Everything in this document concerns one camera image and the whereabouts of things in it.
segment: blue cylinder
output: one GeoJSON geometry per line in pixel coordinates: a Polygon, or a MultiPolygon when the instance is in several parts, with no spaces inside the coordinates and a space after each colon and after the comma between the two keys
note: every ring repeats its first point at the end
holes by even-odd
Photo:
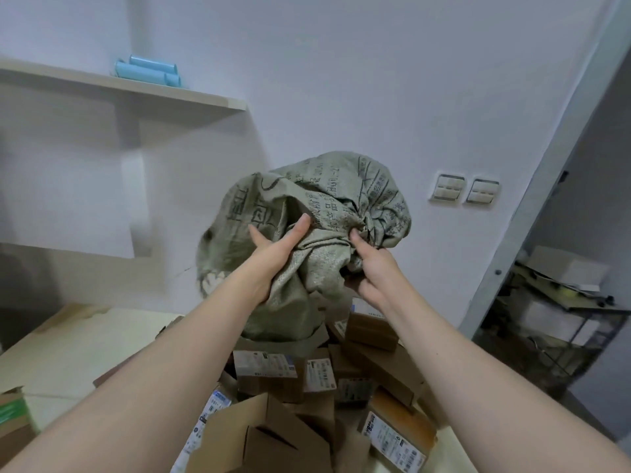
{"type": "Polygon", "coordinates": [[[142,68],[122,61],[117,61],[114,69],[119,78],[134,79],[163,86],[167,85],[167,74],[164,71],[142,68]]]}
{"type": "Polygon", "coordinates": [[[182,87],[182,78],[178,74],[165,73],[167,77],[167,86],[182,87]]]}
{"type": "Polygon", "coordinates": [[[129,57],[129,64],[140,66],[142,68],[156,69],[165,73],[177,74],[177,65],[148,60],[147,58],[141,58],[140,56],[131,55],[129,57]]]}

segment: crumpled woven bag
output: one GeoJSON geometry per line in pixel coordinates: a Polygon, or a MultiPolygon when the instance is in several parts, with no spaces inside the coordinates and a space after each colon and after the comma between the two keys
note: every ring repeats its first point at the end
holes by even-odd
{"type": "Polygon", "coordinates": [[[311,336],[324,318],[309,294],[341,298],[343,274],[362,269],[348,239],[351,228],[373,246],[393,247],[411,227],[408,206],[390,172],[367,156],[327,152],[251,174],[230,188],[199,242],[196,264],[202,296],[253,253],[248,224],[276,241],[303,213],[312,217],[312,228],[273,279],[268,300],[248,319],[242,333],[246,339],[291,342],[311,336]]]}

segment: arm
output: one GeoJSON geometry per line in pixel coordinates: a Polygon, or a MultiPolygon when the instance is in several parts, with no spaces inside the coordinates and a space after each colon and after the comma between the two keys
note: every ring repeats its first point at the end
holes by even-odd
{"type": "Polygon", "coordinates": [[[252,256],[184,319],[29,444],[3,473],[168,472],[245,321],[309,229],[272,243],[250,226],[252,256]]]}
{"type": "Polygon", "coordinates": [[[383,312],[480,473],[629,472],[617,445],[463,337],[434,311],[392,255],[356,231],[359,294],[383,312]]]}

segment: light switch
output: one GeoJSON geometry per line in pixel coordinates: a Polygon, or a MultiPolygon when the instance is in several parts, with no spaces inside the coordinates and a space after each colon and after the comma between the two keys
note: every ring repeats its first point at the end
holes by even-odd
{"type": "Polygon", "coordinates": [[[476,179],[473,181],[471,191],[467,197],[467,202],[473,204],[491,204],[495,194],[500,190],[500,183],[497,181],[487,181],[476,179]]]}
{"type": "Polygon", "coordinates": [[[465,184],[463,177],[441,174],[438,176],[432,199],[455,201],[460,196],[465,184]]]}

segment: green tape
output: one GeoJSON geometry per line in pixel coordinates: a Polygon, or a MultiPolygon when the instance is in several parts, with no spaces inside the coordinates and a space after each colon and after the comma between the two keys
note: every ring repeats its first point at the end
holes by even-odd
{"type": "Polygon", "coordinates": [[[27,403],[24,398],[0,405],[0,425],[14,418],[28,415],[27,403]]]}

